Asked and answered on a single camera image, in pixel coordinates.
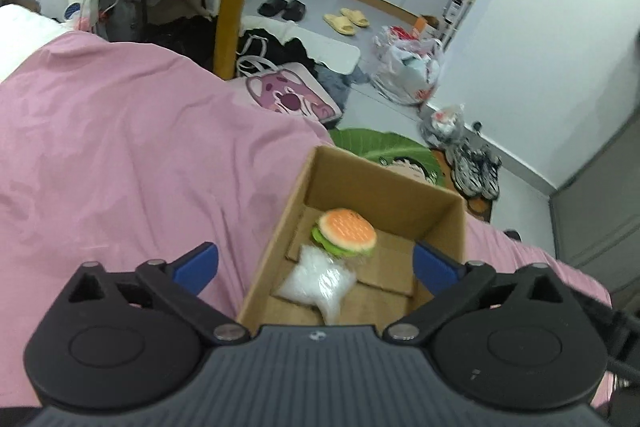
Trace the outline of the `grey cabinet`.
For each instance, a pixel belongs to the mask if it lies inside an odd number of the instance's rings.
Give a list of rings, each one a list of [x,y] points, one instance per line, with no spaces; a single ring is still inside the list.
[[[556,257],[612,294],[639,284],[639,116],[551,199]]]

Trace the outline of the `clear star-shaped plastic bag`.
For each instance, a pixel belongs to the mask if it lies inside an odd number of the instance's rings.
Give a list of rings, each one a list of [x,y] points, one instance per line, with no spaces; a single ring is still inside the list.
[[[295,267],[274,295],[290,303],[317,308],[326,325],[335,325],[342,301],[356,282],[356,273],[340,260],[318,247],[304,245]]]

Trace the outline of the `white floor mat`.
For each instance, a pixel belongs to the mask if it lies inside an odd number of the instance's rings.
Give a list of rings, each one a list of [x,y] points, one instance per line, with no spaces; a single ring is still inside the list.
[[[244,15],[241,18],[241,32],[253,29],[269,32],[282,44],[298,39],[310,58],[337,74],[350,75],[360,60],[360,49],[356,46],[319,35],[294,22],[280,22],[268,17]]]

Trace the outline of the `black clothes pile on floor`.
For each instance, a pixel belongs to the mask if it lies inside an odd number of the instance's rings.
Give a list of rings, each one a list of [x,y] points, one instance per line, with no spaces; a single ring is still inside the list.
[[[262,28],[249,29],[239,38],[236,48],[235,74],[250,77],[270,72],[286,64],[303,65],[317,77],[316,62],[308,55],[299,38],[282,43]]]

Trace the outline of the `pink bear tote bag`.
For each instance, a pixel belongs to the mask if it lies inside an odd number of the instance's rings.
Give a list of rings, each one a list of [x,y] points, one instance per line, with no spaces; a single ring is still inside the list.
[[[343,112],[302,64],[291,63],[250,77],[227,81],[238,101],[280,114],[297,115],[329,126]]]

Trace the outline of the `right black slipper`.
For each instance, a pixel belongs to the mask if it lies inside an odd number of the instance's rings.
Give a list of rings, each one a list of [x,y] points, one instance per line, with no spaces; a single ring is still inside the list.
[[[306,15],[306,5],[299,0],[291,0],[281,13],[282,20],[299,23]]]

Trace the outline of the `pink bed sheet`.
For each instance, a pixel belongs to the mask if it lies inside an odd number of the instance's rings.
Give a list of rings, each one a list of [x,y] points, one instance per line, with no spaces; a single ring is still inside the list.
[[[336,159],[324,193],[363,214],[430,220],[427,185],[333,146],[321,124],[242,104],[230,83],[152,44],[80,31],[1,85],[1,403],[38,400],[23,352],[81,262],[129,271],[204,242],[219,269],[203,299],[235,315],[313,153]]]

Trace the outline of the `toy hamburger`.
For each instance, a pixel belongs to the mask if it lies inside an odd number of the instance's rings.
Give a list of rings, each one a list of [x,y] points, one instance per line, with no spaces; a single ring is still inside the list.
[[[378,243],[375,228],[358,212],[344,208],[322,213],[311,238],[337,258],[370,255]]]

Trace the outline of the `brown cardboard box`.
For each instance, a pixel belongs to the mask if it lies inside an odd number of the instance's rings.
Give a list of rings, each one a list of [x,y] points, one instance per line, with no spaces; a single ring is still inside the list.
[[[279,294],[310,246],[355,277],[332,314],[333,324],[382,331],[433,297],[416,276],[416,246],[462,262],[465,225],[465,202],[454,192],[400,167],[318,146],[297,177],[238,320],[252,333],[267,324],[323,324],[317,306]]]

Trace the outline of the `black slipper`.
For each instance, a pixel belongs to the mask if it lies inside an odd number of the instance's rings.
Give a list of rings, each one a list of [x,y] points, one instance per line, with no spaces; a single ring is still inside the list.
[[[299,0],[291,0],[281,13],[282,20],[299,23],[306,15],[306,5]]]
[[[259,5],[257,13],[263,17],[274,17],[280,14],[287,6],[288,2],[286,0],[266,0]]]

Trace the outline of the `grey sneaker right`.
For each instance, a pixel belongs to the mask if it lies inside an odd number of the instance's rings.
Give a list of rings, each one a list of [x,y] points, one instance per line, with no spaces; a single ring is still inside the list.
[[[486,200],[497,200],[500,196],[499,172],[502,167],[501,157],[484,146],[480,150],[480,179],[482,180],[482,191],[480,194]]]

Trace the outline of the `right yellow slipper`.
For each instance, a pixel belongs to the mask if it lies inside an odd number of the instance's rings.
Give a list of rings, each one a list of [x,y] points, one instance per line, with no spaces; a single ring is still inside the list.
[[[343,8],[341,9],[341,14],[358,28],[367,28],[370,26],[369,20],[360,10]]]

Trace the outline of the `yellow slipper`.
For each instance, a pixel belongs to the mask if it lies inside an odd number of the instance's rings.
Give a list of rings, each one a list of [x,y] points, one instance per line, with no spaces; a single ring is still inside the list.
[[[356,28],[344,15],[324,14],[323,20],[338,34],[346,37],[356,35]]]
[[[370,26],[369,20],[360,10],[343,8],[341,9],[341,14],[358,28],[367,28]]]

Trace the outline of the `grey sneaker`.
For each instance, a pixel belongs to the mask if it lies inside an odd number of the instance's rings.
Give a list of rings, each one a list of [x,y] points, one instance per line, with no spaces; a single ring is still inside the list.
[[[468,141],[451,144],[445,152],[451,169],[451,180],[456,189],[466,198],[473,198],[483,190],[482,175],[475,150]]]
[[[499,172],[502,167],[501,157],[484,146],[480,150],[480,179],[482,180],[482,191],[480,194],[486,200],[497,200],[500,196]]]

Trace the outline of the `green leaf floor mat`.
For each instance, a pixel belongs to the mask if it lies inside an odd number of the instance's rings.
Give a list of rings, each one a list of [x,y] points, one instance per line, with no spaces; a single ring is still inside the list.
[[[375,162],[393,172],[436,186],[445,186],[439,162],[426,146],[394,132],[370,129],[334,129],[335,146]]]

